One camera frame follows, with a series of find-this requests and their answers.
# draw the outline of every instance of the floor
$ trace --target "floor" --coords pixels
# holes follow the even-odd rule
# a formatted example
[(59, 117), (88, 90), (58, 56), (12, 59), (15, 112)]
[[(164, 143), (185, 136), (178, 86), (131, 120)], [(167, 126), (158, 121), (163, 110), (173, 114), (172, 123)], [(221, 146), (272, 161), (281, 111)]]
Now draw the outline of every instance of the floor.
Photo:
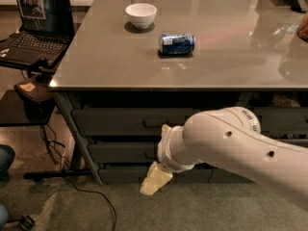
[[(74, 20), (81, 22), (84, 15), (74, 13)], [(16, 11), (0, 11), (0, 39), (19, 25)], [(0, 97), (21, 80), (19, 70), (0, 67)], [(66, 155), (70, 133), (57, 110), (49, 125), (57, 141), (66, 145), (56, 146)], [(49, 129), (47, 134), (54, 139)], [(113, 230), (111, 204), (116, 211), (117, 231), (307, 230), (307, 212), (251, 182), (218, 183), (214, 175), (209, 183), (168, 184), (153, 196), (140, 194), (138, 182), (99, 186), (91, 176), (34, 182), (23, 179), (23, 174), (61, 166), (55, 150), (52, 155), (57, 162), (46, 152), (39, 127), (1, 127), (0, 143), (10, 145), (16, 154), (10, 180), (0, 183), (0, 202), (7, 207), (11, 219), (31, 216), (36, 222), (34, 231)], [(4, 230), (20, 229), (11, 223)]]

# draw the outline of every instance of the can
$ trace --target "can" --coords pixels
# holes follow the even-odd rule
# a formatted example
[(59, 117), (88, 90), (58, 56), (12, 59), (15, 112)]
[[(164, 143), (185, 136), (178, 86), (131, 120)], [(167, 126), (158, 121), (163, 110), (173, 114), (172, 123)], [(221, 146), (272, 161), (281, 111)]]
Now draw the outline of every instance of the can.
[(191, 34), (162, 34), (160, 52), (163, 55), (185, 55), (194, 50), (195, 37)]

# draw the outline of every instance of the text on laptop screen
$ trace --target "text on laptop screen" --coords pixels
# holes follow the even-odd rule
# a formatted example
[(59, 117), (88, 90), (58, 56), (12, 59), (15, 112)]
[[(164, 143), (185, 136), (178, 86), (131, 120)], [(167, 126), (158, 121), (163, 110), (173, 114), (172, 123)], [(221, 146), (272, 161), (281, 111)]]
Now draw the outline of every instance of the text on laptop screen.
[(72, 18), (69, 0), (16, 0), (23, 29), (70, 36)]

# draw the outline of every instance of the laptop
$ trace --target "laptop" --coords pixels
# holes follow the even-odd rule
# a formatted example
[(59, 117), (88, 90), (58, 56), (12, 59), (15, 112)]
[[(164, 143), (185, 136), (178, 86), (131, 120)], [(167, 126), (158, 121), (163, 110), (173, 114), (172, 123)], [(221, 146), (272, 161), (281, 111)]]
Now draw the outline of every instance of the laptop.
[(16, 1), (22, 25), (0, 44), (0, 64), (52, 68), (75, 34), (70, 1)]

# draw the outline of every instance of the bowl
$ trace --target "bowl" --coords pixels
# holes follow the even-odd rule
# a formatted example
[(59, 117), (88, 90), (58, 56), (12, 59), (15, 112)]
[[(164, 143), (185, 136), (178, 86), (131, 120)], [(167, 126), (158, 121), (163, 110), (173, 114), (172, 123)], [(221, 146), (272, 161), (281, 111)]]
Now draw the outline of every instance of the bowl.
[(136, 28), (145, 29), (154, 21), (157, 9), (151, 4), (132, 4), (125, 11)]

